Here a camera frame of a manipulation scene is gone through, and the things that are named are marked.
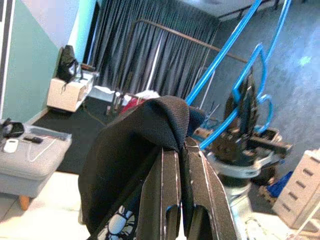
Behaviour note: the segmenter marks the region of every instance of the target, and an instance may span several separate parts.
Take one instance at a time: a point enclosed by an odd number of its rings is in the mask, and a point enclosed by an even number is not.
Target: metal rod
[[[206,99],[207,94],[208,94],[208,92],[209,92],[209,88],[210,88],[210,86],[211,86],[212,79],[214,79],[214,76],[215,76],[215,72],[213,72],[213,74],[211,75],[211,78],[210,78],[209,84],[208,84],[208,86],[206,87],[206,90],[205,90],[204,96],[203,96],[202,101],[201,101],[201,104],[200,104],[200,109],[202,109],[202,106],[204,105],[205,99]]]
[[[155,69],[156,69],[156,64],[157,64],[158,56],[159,56],[160,45],[161,45],[161,42],[162,42],[162,36],[163,36],[163,32],[161,33],[160,41],[159,41],[158,47],[156,48],[156,52],[155,52],[155,55],[154,55],[154,59],[153,59],[153,63],[152,63],[152,68],[151,68],[151,72],[150,72],[150,76],[149,76],[149,80],[148,80],[148,83],[146,84],[145,90],[149,90],[150,85],[151,85],[151,82],[152,82],[152,79],[153,79],[153,77],[154,77],[154,73],[155,73]]]
[[[139,19],[139,20],[137,20],[134,24],[136,24],[136,23],[146,23],[146,24],[150,24],[150,25],[152,25],[152,26],[155,26],[155,27],[157,27],[157,28],[160,28],[160,29],[162,29],[162,30],[165,30],[165,31],[167,31],[167,32],[169,32],[169,33],[171,33],[171,34],[177,35],[177,36],[179,36],[179,37],[181,37],[181,38],[188,39],[188,40],[190,40],[191,42],[194,42],[194,43],[199,44],[199,45],[201,45],[201,46],[207,47],[207,48],[209,48],[209,49],[211,49],[211,50],[214,50],[214,51],[216,51],[216,52],[220,52],[220,51],[221,51],[221,48],[218,48],[218,47],[216,47],[216,46],[212,46],[212,45],[210,45],[210,44],[208,44],[208,43],[205,43],[205,42],[203,42],[203,41],[200,41],[200,40],[198,40],[198,39],[196,39],[196,38],[194,38],[194,37],[188,36],[188,35],[186,35],[186,34],[183,34],[183,33],[179,32],[179,31],[173,30],[173,29],[171,29],[171,28],[169,28],[169,27],[163,26],[163,25],[161,25],[161,24],[158,24],[158,23],[155,23],[155,22],[152,22],[152,21],[149,21],[149,20]],[[247,63],[247,60],[245,60],[245,59],[243,59],[243,58],[241,58],[241,57],[239,57],[239,56],[236,56],[236,55],[234,55],[234,54],[232,54],[232,53],[227,53],[226,55],[227,55],[228,57],[233,58],[233,59],[236,59],[236,60],[238,60],[238,61],[240,61],[240,62],[242,62],[242,63]]]
[[[217,109],[220,107],[220,103],[213,109],[213,111],[209,114],[208,119],[211,118],[211,116],[217,111]]]
[[[193,85],[192,85],[192,88],[191,88],[191,89],[193,89],[193,88],[195,87],[195,85],[196,85],[196,83],[197,83],[197,80],[198,80],[198,77],[199,77],[199,75],[200,75],[200,71],[201,71],[202,69],[207,69],[207,67],[203,67],[203,66],[199,67],[198,71],[196,72],[196,76],[195,76],[195,79],[194,79],[194,81],[193,81]]]
[[[312,217],[316,214],[316,212],[320,209],[320,202],[315,206],[315,208],[311,211],[309,216],[306,218],[306,220],[303,222],[303,224],[299,227],[299,229],[295,232],[295,236],[298,236],[301,231],[305,228],[307,223],[312,219]]]
[[[217,51],[217,52],[221,51],[221,49],[218,48],[218,47],[215,47],[215,46],[212,46],[210,44],[207,44],[207,43],[205,43],[203,41],[200,41],[200,40],[198,40],[196,38],[190,37],[190,36],[188,36],[186,34],[183,34],[181,32],[173,30],[173,29],[171,29],[169,27],[163,26],[161,24],[158,24],[158,23],[155,23],[155,22],[152,22],[152,21],[149,21],[149,20],[138,19],[135,22],[133,22],[133,24],[131,25],[131,29],[130,29],[130,32],[129,32],[129,35],[128,35],[128,38],[127,38],[127,42],[126,42],[126,46],[125,46],[125,49],[124,49],[124,54],[123,54],[123,57],[122,57],[122,60],[121,60],[118,81],[115,82],[115,85],[112,86],[112,89],[115,89],[115,88],[119,87],[119,85],[120,85],[120,90],[122,90],[123,92],[127,92],[129,87],[130,87],[130,83],[131,83],[130,80],[125,81],[125,84],[124,84],[124,82],[121,82],[121,81],[122,81],[122,77],[123,77],[124,70],[125,70],[125,63],[126,63],[126,60],[128,58],[128,54],[129,54],[129,47],[130,47],[130,44],[132,43],[132,38],[133,38],[133,35],[134,35],[134,32],[135,32],[135,28],[136,28],[138,23],[145,23],[145,24],[152,25],[152,26],[154,26],[156,28],[160,28],[160,29],[162,29],[164,31],[167,31],[167,32],[169,32],[171,34],[177,35],[177,36],[179,36],[181,38],[190,40],[190,41],[192,41],[192,42],[194,42],[196,44],[199,44],[199,45],[204,46],[206,48],[209,48],[211,50],[214,50],[214,51]],[[236,60],[238,60],[238,61],[240,61],[242,63],[245,63],[245,64],[247,63],[247,60],[245,60],[245,59],[243,59],[243,58],[241,58],[239,56],[233,55],[231,53],[227,53],[226,55],[228,57],[236,59]]]
[[[210,45],[214,44],[220,25],[221,25],[221,21],[218,23],[218,26],[216,26],[216,29],[214,30],[214,34],[213,34],[212,40],[210,42]],[[210,53],[210,49],[208,49],[208,51],[206,52],[205,58],[203,60],[202,66],[201,66],[202,68],[207,63],[207,59],[208,59],[209,53]]]

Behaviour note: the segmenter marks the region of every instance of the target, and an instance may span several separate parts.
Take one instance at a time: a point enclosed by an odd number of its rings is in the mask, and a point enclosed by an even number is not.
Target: black cable
[[[93,118],[94,120],[98,121],[98,122],[99,122],[100,124],[102,124],[103,126],[105,126],[105,127],[107,126],[107,124],[105,124],[104,121],[102,121],[100,118],[96,117],[95,115],[93,115],[91,112],[88,111],[86,101],[83,101],[82,107],[83,107],[83,110],[84,110],[91,118]]]

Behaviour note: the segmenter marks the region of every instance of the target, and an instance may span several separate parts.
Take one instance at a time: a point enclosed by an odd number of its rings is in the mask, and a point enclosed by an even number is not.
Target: black rug
[[[86,98],[87,110],[103,122],[110,123],[115,117],[105,116],[108,102]],[[82,106],[74,113],[51,109],[33,125],[72,134],[72,144],[65,153],[58,171],[80,174],[87,154],[103,126],[89,116]]]

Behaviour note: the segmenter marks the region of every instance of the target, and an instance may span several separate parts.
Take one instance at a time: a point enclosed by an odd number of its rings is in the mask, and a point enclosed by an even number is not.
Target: white mouse
[[[8,154],[13,154],[18,148],[18,139],[9,138],[3,147],[3,151]]]

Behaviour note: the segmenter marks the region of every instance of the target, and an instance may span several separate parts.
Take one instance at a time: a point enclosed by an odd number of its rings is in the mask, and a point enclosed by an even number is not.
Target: red object
[[[131,98],[131,100],[128,102],[128,104],[127,104],[125,107],[123,107],[121,113],[122,113],[122,114],[125,113],[125,112],[128,111],[129,109],[134,108],[134,107],[142,104],[144,101],[145,101],[145,100],[142,99],[142,98],[140,98],[140,99],[135,98],[135,97]]]

